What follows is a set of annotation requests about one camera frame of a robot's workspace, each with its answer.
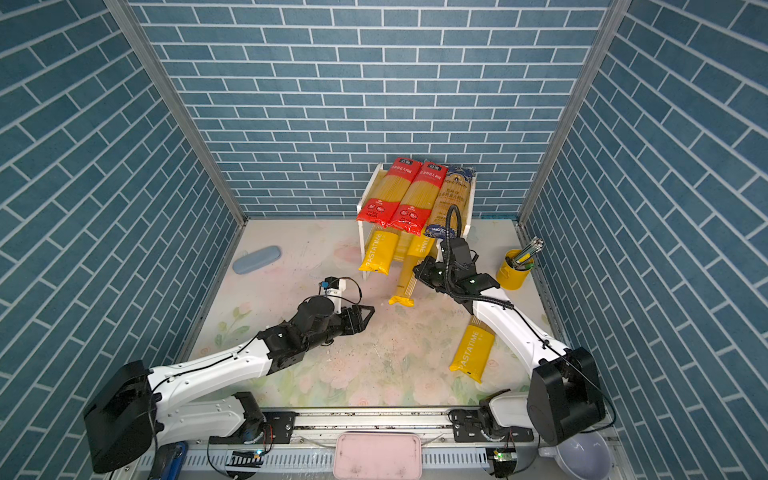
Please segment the yellow pasta bag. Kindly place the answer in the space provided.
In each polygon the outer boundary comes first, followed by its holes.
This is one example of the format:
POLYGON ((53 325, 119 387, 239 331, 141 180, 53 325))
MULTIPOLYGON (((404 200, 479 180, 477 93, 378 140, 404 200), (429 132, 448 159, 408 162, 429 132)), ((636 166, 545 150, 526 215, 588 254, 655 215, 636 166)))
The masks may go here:
POLYGON ((417 283, 413 269, 428 256, 435 244, 435 239, 426 234, 417 236, 406 233, 405 236, 409 243, 403 258, 402 270, 395 288, 395 294, 389 299, 389 304, 413 307, 414 300, 412 295, 417 283))

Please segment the yellow Pastatime bag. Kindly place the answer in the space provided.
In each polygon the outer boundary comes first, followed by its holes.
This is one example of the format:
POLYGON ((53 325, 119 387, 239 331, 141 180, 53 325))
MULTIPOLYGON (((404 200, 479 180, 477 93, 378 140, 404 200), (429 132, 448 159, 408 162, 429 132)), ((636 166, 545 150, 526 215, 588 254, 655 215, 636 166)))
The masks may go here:
POLYGON ((481 384, 495 339, 493 330, 472 316, 449 365, 449 370, 461 372, 481 384))
POLYGON ((399 235, 394 231, 375 230, 371 235, 359 270, 388 275, 398 242, 399 235))

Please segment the red spaghetti bag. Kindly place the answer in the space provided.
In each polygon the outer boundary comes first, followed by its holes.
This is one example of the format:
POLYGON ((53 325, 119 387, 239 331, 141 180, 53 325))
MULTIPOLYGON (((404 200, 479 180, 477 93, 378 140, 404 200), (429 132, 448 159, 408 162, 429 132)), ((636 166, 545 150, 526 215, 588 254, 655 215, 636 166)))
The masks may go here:
POLYGON ((363 203, 357 220, 387 227, 421 168, 419 161, 397 158, 363 203))
POLYGON ((426 162, 395 209, 388 226, 420 235, 447 175, 445 165, 426 162))

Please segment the blue MoliPasta spaghetti bag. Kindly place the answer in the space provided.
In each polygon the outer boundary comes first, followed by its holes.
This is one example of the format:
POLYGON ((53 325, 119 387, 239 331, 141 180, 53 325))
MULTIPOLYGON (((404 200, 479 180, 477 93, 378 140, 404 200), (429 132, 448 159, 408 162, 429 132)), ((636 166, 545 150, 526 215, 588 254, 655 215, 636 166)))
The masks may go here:
POLYGON ((464 213, 470 199, 471 184, 475 176, 472 168, 449 166, 446 177, 426 222, 427 237, 442 239, 446 235, 445 223, 449 208, 455 205, 464 213))

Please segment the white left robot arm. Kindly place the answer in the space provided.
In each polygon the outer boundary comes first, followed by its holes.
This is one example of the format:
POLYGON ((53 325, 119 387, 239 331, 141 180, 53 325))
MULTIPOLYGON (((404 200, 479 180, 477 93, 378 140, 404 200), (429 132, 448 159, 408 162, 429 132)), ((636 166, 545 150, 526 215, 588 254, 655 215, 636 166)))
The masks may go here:
POLYGON ((214 406, 212 412, 197 412, 192 404, 229 385, 291 367, 339 336, 363 332, 374 312, 372 306, 343 306, 333 296, 314 295, 289 320, 242 345, 175 365, 149 368, 140 360, 123 365, 83 410, 94 472, 110 473, 167 443, 259 430, 264 418, 251 395, 237 393, 232 411, 214 406))

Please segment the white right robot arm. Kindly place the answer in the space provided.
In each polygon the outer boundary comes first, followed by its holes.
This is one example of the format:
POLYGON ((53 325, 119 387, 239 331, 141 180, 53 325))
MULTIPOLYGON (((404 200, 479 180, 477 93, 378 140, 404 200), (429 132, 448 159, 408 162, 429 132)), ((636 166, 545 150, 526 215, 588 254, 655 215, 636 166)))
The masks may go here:
POLYGON ((493 421, 531 428, 551 445, 598 431, 606 417, 606 395, 592 354, 568 347, 529 319, 493 276, 477 271, 477 256, 465 239, 442 241, 440 250, 440 261, 428 256, 414 267, 415 278, 489 326, 528 370, 527 418, 511 404, 511 396, 498 394, 488 403, 493 421))

